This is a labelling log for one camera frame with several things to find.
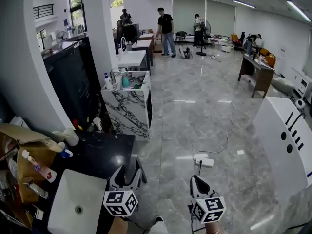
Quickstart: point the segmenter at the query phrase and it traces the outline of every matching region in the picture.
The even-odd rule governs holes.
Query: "black and white cube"
[[[131,216],[138,204],[133,191],[105,192],[103,205],[112,216]]]
[[[223,197],[196,199],[192,213],[201,224],[219,221],[226,211]]]

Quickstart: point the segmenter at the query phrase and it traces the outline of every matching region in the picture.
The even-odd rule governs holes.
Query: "sink drain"
[[[82,214],[83,208],[82,208],[80,205],[77,205],[77,206],[75,207],[75,212],[76,212],[77,214]]]

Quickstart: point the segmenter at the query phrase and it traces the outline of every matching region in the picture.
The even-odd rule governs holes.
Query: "railing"
[[[53,4],[34,7],[34,19],[53,15]]]

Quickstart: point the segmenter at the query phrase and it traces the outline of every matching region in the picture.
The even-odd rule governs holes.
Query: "white cable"
[[[234,128],[233,128],[232,130],[230,130],[230,131],[226,134],[226,140],[227,140],[226,147],[222,148],[220,151],[217,151],[217,152],[198,151],[198,152],[196,152],[196,153],[193,154],[193,161],[195,161],[195,160],[194,160],[194,156],[195,156],[196,154],[198,154],[198,153],[218,154],[218,153],[221,153],[223,150],[225,150],[225,149],[227,149],[227,148],[229,147],[229,134],[230,134],[231,132],[235,131],[235,129],[236,129],[236,125],[235,125],[235,123],[234,123],[233,120],[232,120],[232,118],[233,118],[233,111],[234,111],[234,106],[233,106],[233,103],[232,103],[232,102],[231,102],[231,105],[232,105],[232,107],[233,107],[233,110],[232,110],[232,112],[231,112],[231,119],[230,119],[230,120],[231,120],[232,124],[234,125]]]

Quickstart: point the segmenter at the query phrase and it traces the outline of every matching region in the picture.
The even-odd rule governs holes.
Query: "fan base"
[[[197,55],[205,57],[207,54],[204,52],[196,52]]]

